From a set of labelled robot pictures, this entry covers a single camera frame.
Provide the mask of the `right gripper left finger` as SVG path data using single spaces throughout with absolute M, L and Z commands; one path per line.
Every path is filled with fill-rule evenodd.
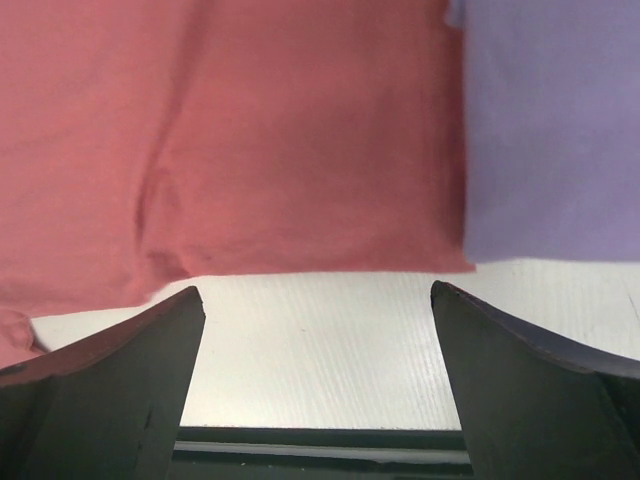
M 205 318 L 188 287 L 2 369 L 2 478 L 165 478 Z

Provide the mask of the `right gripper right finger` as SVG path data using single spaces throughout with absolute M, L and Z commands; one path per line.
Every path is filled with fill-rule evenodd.
M 636 479 L 639 363 L 437 281 L 431 307 L 478 479 Z

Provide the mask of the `pink red t shirt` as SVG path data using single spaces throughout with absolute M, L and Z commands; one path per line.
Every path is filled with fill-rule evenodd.
M 446 10 L 3 2 L 2 363 L 182 279 L 468 271 Z

